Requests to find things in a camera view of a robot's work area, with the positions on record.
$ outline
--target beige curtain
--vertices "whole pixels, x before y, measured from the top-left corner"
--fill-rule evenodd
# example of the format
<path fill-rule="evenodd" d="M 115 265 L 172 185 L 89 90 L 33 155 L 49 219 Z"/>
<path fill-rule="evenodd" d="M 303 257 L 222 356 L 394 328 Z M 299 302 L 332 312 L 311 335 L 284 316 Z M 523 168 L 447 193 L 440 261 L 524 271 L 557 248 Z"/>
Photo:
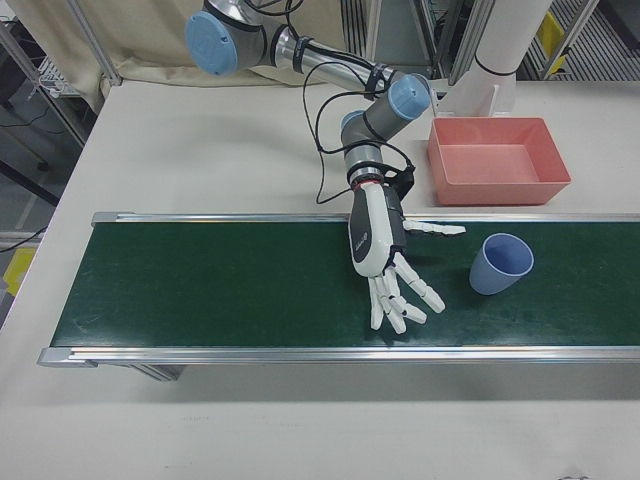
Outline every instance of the beige curtain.
<path fill-rule="evenodd" d="M 99 108 L 101 71 L 71 16 L 66 0 L 8 0 L 65 78 L 94 108 Z M 185 47 L 186 19 L 202 0 L 81 0 L 93 30 L 118 73 L 129 80 L 171 85 L 297 85 L 301 76 L 259 67 L 227 78 L 199 70 Z M 327 45 L 344 48 L 340 0 L 305 0 L 294 13 L 296 29 Z"/>

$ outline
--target blue joint cap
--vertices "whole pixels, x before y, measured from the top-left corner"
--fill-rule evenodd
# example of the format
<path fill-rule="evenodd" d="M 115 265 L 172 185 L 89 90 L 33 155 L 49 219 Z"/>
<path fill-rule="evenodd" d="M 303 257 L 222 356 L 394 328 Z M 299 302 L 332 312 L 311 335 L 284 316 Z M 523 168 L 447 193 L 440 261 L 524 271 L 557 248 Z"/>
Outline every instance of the blue joint cap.
<path fill-rule="evenodd" d="M 354 110 L 351 113 L 347 113 L 342 119 L 342 122 L 340 122 L 340 131 L 344 130 L 344 127 L 347 126 L 347 123 L 349 123 L 354 118 L 359 117 L 363 113 L 364 113 L 364 110 Z"/>
<path fill-rule="evenodd" d="M 196 64 L 211 75 L 224 76 L 238 69 L 238 52 L 228 30 L 208 12 L 198 12 L 184 28 L 187 48 Z"/>
<path fill-rule="evenodd" d="M 396 115 L 407 121 L 418 118 L 431 103 L 426 79 L 423 83 L 417 75 L 406 75 L 391 85 L 387 98 Z"/>

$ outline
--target robot finger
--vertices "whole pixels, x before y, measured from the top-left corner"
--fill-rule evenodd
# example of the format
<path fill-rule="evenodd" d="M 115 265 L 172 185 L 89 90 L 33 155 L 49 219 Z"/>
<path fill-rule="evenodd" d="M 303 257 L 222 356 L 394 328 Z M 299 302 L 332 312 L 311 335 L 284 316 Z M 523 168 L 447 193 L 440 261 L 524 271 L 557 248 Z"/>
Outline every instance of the robot finger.
<path fill-rule="evenodd" d="M 374 278 L 374 283 L 384 315 L 389 319 L 389 322 L 396 333 L 404 333 L 407 330 L 407 326 L 404 323 L 402 315 L 398 313 L 391 304 L 390 297 L 393 296 L 391 295 L 385 280 L 381 276 L 378 276 Z"/>
<path fill-rule="evenodd" d="M 465 227 L 457 225 L 438 225 L 435 223 L 416 222 L 413 220 L 405 220 L 402 226 L 407 231 L 418 231 L 424 233 L 439 233 L 446 236 L 462 235 L 467 231 Z"/>
<path fill-rule="evenodd" d="M 382 319 L 384 318 L 384 311 L 382 310 L 382 304 L 378 298 L 378 289 L 373 278 L 369 278 L 369 296 L 371 298 L 371 328 L 378 330 L 382 325 Z"/>
<path fill-rule="evenodd" d="M 385 272 L 384 282 L 391 292 L 389 303 L 396 313 L 420 324 L 427 321 L 427 315 L 419 308 L 414 307 L 407 302 L 407 300 L 400 294 L 400 287 L 398 286 L 396 273 L 392 268 L 387 269 Z"/>
<path fill-rule="evenodd" d="M 445 305 L 440 295 L 422 280 L 416 271 L 411 268 L 405 258 L 400 253 L 396 253 L 393 257 L 393 263 L 396 273 L 416 292 L 431 309 L 440 313 L 444 310 Z"/>

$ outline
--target black cable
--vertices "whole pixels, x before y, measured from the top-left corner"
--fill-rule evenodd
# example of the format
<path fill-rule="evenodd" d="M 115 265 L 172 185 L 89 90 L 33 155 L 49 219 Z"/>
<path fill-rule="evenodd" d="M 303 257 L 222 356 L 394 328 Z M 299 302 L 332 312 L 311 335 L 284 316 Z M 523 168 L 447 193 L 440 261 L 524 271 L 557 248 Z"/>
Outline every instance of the black cable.
<path fill-rule="evenodd" d="M 41 118 L 44 118 L 47 113 L 49 113 L 49 106 L 47 105 L 47 108 L 44 109 L 44 112 L 42 112 L 40 115 L 38 115 L 37 117 L 32 118 L 31 120 L 29 120 L 27 123 L 15 123 L 13 125 L 3 125 L 0 124 L 0 127 L 3 128 L 13 128 L 13 127 L 30 127 L 31 125 L 33 125 L 33 123 L 37 120 L 40 120 Z"/>
<path fill-rule="evenodd" d="M 24 240 L 21 240 L 20 242 L 16 243 L 15 245 L 11 245 L 10 247 L 7 247 L 3 250 L 0 250 L 0 253 L 6 253 L 6 252 L 10 252 L 11 250 L 15 250 L 16 248 L 18 248 L 20 245 L 24 245 L 27 242 L 30 242 L 31 240 L 33 240 L 34 238 L 36 238 L 38 235 L 40 235 L 42 232 L 44 232 L 47 229 L 47 227 L 42 227 L 40 230 L 38 230 L 36 233 L 34 233 L 33 235 L 31 235 L 29 238 L 26 238 Z"/>
<path fill-rule="evenodd" d="M 36 121 L 40 120 L 41 118 L 44 118 L 47 115 L 47 113 L 49 113 L 49 106 L 48 105 L 47 105 L 47 108 L 44 109 L 44 112 L 42 112 L 37 117 L 32 118 L 27 123 L 15 123 L 13 125 L 0 124 L 0 128 L 30 127 Z M 66 132 L 66 130 L 60 130 L 60 131 L 57 131 L 57 132 L 56 131 L 52 131 L 52 130 L 44 130 L 44 131 L 47 132 L 47 133 L 50 133 L 51 135 L 61 135 L 61 134 Z"/>
<path fill-rule="evenodd" d="M 287 7 L 285 5 L 285 9 L 281 12 L 270 12 L 267 10 L 264 10 L 265 7 L 271 6 L 271 5 L 275 5 L 276 3 L 279 3 L 279 1 L 271 1 L 271 2 L 267 2 L 264 5 L 260 5 L 259 7 L 253 3 L 252 0 L 244 0 L 244 3 L 251 9 L 254 10 L 262 15 L 265 15 L 267 17 L 282 17 L 282 16 L 286 16 L 289 15 L 293 12 L 295 12 L 296 10 L 298 10 L 302 4 L 304 3 L 304 0 L 298 0 L 298 3 L 296 3 L 294 6 L 292 7 Z"/>
<path fill-rule="evenodd" d="M 361 145 L 373 145 L 373 146 L 377 146 L 377 147 L 388 147 L 391 150 L 395 151 L 396 153 L 400 154 L 406 164 L 407 164 L 407 169 L 413 171 L 415 170 L 415 167 L 413 165 L 413 163 L 411 162 L 411 160 L 409 159 L 409 157 L 402 151 L 400 150 L 398 147 L 396 147 L 395 145 L 391 145 L 388 142 L 385 141 L 379 141 L 379 140 L 362 140 L 359 142 L 354 142 L 351 143 L 349 145 L 345 145 L 343 147 L 337 148 L 337 149 L 333 149 L 333 150 L 327 150 L 326 148 L 324 148 L 322 146 L 322 143 L 320 142 L 320 133 L 319 133 L 319 125 L 320 125 L 320 118 L 322 115 L 322 112 L 328 107 L 328 105 L 335 101 L 338 98 L 342 98 L 342 97 L 347 97 L 347 96 L 355 96 L 355 95 L 364 95 L 366 92 L 365 91 L 355 91 L 355 92 L 342 92 L 342 93 L 338 93 L 336 95 L 333 95 L 332 97 L 330 97 L 329 99 L 327 99 L 322 106 L 320 107 L 320 109 L 318 110 L 318 113 L 316 115 L 316 121 L 315 121 L 315 128 L 311 123 L 311 116 L 309 114 L 309 108 L 307 105 L 307 87 L 309 85 L 309 79 L 311 77 L 311 75 L 313 74 L 313 72 L 315 70 L 317 70 L 318 68 L 321 68 L 324 65 L 339 65 L 343 68 L 346 68 L 347 70 L 349 70 L 351 73 L 353 73 L 353 75 L 360 81 L 360 83 L 362 83 L 363 87 L 366 87 L 366 82 L 364 82 L 362 80 L 362 78 L 360 78 L 360 76 L 358 75 L 358 73 L 351 68 L 349 65 L 345 65 L 344 63 L 340 63 L 340 62 L 323 62 L 320 63 L 316 66 L 314 66 L 309 73 L 306 75 L 306 78 L 304 80 L 304 84 L 302 85 L 302 105 L 304 108 L 304 114 L 305 114 L 305 118 L 307 120 L 307 126 L 309 127 L 309 131 L 311 132 L 311 136 L 313 137 L 314 143 L 316 144 L 316 150 L 318 152 L 318 156 L 320 157 L 320 166 L 321 166 L 321 179 L 320 179 L 320 187 L 318 189 L 318 193 L 316 194 L 316 203 L 318 205 L 330 202 L 331 200 L 334 200 L 335 198 L 339 197 L 340 195 L 343 195 L 345 193 L 347 193 L 348 191 L 351 190 L 351 188 L 347 188 L 341 192 L 336 193 L 335 195 L 332 195 L 329 198 L 325 198 L 323 200 L 320 200 L 320 195 L 322 194 L 322 190 L 324 188 L 324 182 L 325 182 L 325 162 L 324 162 L 324 156 L 323 154 L 335 154 L 335 153 L 340 153 L 340 152 L 344 152 L 347 150 L 350 150 L 352 148 L 355 148 L 357 146 L 361 146 Z M 375 94 L 381 94 L 384 93 L 386 90 L 388 89 L 388 85 L 385 85 L 384 90 L 380 90 L 380 91 L 376 91 L 374 92 Z M 390 168 L 389 170 L 391 171 L 395 171 L 396 173 L 398 172 L 398 169 L 395 168 Z"/>

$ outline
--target floor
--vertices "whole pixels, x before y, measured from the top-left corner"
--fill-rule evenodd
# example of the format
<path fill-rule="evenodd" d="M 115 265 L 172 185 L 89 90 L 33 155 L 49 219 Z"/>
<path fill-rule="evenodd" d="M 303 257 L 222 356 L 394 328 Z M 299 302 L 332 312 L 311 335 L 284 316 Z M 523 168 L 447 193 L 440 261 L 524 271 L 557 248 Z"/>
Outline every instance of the floor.
<path fill-rule="evenodd" d="M 32 95 L 32 90 L 31 84 L 25 82 L 10 100 L 13 110 L 0 107 L 0 125 L 24 124 L 44 114 L 29 127 L 0 127 L 0 159 L 59 197 L 82 150 L 64 131 L 55 113 L 47 109 L 40 95 Z M 38 160 L 6 132 L 42 157 L 49 169 L 39 170 Z M 0 250 L 45 227 L 54 210 L 53 206 L 0 176 Z M 5 272 L 13 253 L 0 253 L 0 274 Z M 0 326 L 12 300 L 6 294 L 0 301 Z"/>

